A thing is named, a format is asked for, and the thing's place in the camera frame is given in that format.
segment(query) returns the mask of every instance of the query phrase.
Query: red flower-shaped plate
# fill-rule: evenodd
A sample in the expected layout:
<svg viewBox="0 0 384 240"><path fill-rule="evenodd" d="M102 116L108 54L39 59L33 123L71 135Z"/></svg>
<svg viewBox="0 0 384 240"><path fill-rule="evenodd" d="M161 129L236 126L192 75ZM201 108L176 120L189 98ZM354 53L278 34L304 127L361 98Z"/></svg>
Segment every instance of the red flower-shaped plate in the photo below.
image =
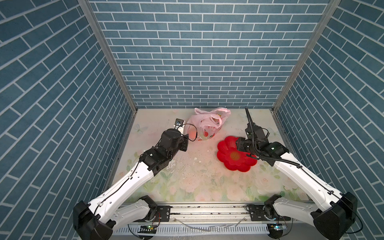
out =
<svg viewBox="0 0 384 240"><path fill-rule="evenodd" d="M238 137L229 136L217 144L217 158L224 163L229 170L248 172L251 166L256 165L257 160L247 157L246 152L240 152L236 148Z"/></svg>

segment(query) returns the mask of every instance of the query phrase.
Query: floral tablecloth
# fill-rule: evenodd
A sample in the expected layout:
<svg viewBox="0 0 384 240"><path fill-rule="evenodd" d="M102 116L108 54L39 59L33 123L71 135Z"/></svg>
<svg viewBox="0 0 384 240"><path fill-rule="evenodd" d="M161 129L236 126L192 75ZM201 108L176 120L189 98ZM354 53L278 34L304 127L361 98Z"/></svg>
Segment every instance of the floral tablecloth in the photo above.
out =
<svg viewBox="0 0 384 240"><path fill-rule="evenodd" d="M267 109L250 109L253 121L269 130L269 141L283 143ZM217 157L217 144L227 136L244 136L245 110L232 109L220 131L206 141L189 142L187 152L179 151L169 166L141 186L128 199L135 202L149 195L156 202L265 201L273 194L291 200L308 200L307 194L274 167L259 161L243 173L225 168ZM139 109L113 183L124 176L140 154L154 146L162 132L173 128L176 118L185 121L193 109Z"/></svg>

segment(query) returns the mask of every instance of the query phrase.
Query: mounting plate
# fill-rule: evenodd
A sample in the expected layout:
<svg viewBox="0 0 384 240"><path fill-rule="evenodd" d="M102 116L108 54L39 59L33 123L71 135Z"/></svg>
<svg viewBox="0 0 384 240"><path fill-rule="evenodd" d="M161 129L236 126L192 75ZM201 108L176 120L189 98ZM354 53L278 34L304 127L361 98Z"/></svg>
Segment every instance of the mounting plate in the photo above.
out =
<svg viewBox="0 0 384 240"><path fill-rule="evenodd" d="M157 206L156 212L160 213L161 222L169 222L170 206ZM155 214L155 223L159 221L159 214Z"/></svg>
<svg viewBox="0 0 384 240"><path fill-rule="evenodd" d="M248 204L247 207L248 207L248 210L250 212L251 221L256 222L256 221L268 220L264 214L264 210L263 210L264 205ZM283 222L284 220L290 221L291 218L280 216L279 221Z"/></svg>

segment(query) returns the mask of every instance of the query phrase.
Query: metal corner frame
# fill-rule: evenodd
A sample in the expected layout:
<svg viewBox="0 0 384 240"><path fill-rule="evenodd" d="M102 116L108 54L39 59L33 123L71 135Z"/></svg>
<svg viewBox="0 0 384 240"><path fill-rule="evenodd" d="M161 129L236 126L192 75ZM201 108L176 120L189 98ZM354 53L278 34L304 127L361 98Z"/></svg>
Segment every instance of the metal corner frame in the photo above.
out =
<svg viewBox="0 0 384 240"><path fill-rule="evenodd" d="M288 138L288 136L287 136L287 134L283 128L283 125L281 124L279 116L273 110L271 110L271 115L273 117L273 120L275 121L275 124L277 126L277 130L279 130L281 139L283 140L285 147L288 148L288 150L290 152L292 152L295 157L297 157L297 154L295 153L295 150L294 150L294 148L293 148L293 146L292 146L292 144L291 144L291 142L290 142L290 140L289 140L289 138Z"/></svg>
<svg viewBox="0 0 384 240"><path fill-rule="evenodd" d="M297 76L299 75L301 69L303 68L305 62L307 61L309 55L311 54L313 48L315 47L317 41L319 40L321 34L323 33L325 27L327 26L329 20L331 19L333 13L339 6L341 0L329 0L327 7L324 9L323 15L319 23L316 25L311 37L308 40L307 45L305 46L303 52L301 53L299 59L297 60L296 65L293 67L291 75L288 77L287 82L285 83L281 93L279 94L276 102L273 104L272 110L277 111L280 105L282 104L285 96L288 94L289 89L295 82Z"/></svg>
<svg viewBox="0 0 384 240"><path fill-rule="evenodd" d="M131 119L129 120L130 122L129 122L129 125L128 125L126 131L125 131L125 135L124 135L123 141L120 144L119 151L118 151L118 153L117 153L117 155L115 157L115 160L113 162L111 171L110 171L110 173L108 175L108 179L105 182L105 186L103 187L103 192L105 192L107 189L109 189L112 186L113 179L114 179L114 177L116 175L116 170L117 170L117 168L119 166L122 153L124 152L125 145L127 144L128 137L129 137L129 134L130 134L130 132L132 130L133 122L135 121L136 115L137 115L136 113L133 113L132 116L131 116Z"/></svg>
<svg viewBox="0 0 384 240"><path fill-rule="evenodd" d="M96 19L96 15L93 12L93 9L89 0L78 0L78 2L80 4L82 11L84 12L85 18L88 20L88 23L91 26L93 33L95 34L95 37L101 47L101 50L104 52L104 55L109 63L109 66L111 67L112 72L115 75L116 80L119 83L125 98L127 99L129 105L131 106L133 113L136 113L137 107L135 105L135 102L133 101L132 96L128 91L128 87L125 84L124 78L120 72L120 69L116 63L116 60L112 54L112 51L109 48L107 40L105 39L103 31L101 30L99 22Z"/></svg>

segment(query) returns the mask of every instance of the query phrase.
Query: pink plastic bag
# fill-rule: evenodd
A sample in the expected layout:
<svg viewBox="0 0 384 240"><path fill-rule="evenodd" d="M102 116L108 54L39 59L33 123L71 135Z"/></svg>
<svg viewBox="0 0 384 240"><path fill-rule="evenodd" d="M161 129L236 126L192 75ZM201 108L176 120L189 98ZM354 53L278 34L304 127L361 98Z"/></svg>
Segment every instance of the pink plastic bag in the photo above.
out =
<svg viewBox="0 0 384 240"><path fill-rule="evenodd" d="M223 126L226 119L231 114L231 111L226 108L216 108L210 112L195 108L196 115L192 115L187 123L193 124L197 128L197 140L208 140L217 133L221 126ZM194 126L186 125L185 133L189 134L190 139L196 136L196 129Z"/></svg>

